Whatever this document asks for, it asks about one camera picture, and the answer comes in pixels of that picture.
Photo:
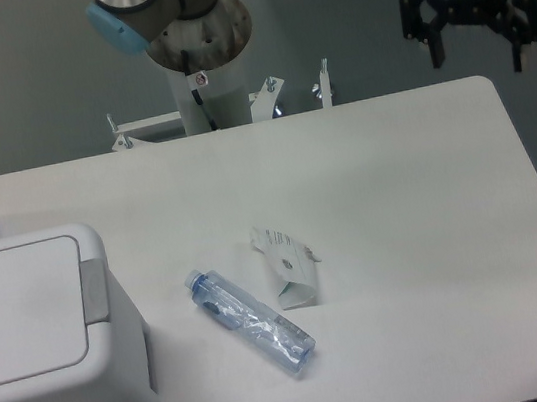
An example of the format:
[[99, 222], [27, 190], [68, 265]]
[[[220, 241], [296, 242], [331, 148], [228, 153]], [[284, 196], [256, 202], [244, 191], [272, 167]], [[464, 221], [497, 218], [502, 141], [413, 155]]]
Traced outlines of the grey robot arm with blue cap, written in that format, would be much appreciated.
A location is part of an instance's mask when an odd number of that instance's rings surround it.
[[[442, 29], [489, 27], [510, 42], [515, 71], [521, 50], [537, 43], [537, 0], [399, 0], [402, 34], [426, 44], [432, 65], [445, 60]], [[101, 37], [128, 55], [145, 53], [167, 70], [204, 84], [250, 42], [252, 19], [239, 0], [92, 0], [86, 17]]]

